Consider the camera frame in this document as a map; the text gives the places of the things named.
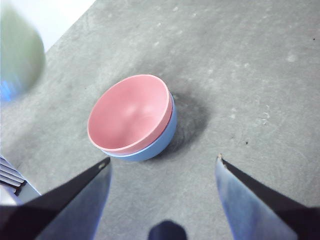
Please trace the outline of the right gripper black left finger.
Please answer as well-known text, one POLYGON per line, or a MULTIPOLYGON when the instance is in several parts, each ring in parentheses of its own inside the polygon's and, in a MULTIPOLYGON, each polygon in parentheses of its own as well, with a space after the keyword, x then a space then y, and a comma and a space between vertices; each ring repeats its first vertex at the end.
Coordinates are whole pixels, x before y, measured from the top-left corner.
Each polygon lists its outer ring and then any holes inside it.
POLYGON ((18 187, 0 178, 2 240, 92 240, 111 185, 106 157, 70 181, 39 194, 23 180, 18 187))

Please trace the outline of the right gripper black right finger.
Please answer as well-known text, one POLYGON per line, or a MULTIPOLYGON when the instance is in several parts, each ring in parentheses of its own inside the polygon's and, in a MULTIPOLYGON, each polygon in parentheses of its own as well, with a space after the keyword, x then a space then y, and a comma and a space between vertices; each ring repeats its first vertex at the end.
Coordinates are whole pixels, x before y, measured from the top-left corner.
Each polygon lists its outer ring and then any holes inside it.
POLYGON ((262 184, 219 154, 219 198, 235 240, 318 240, 320 208, 307 207, 262 184))

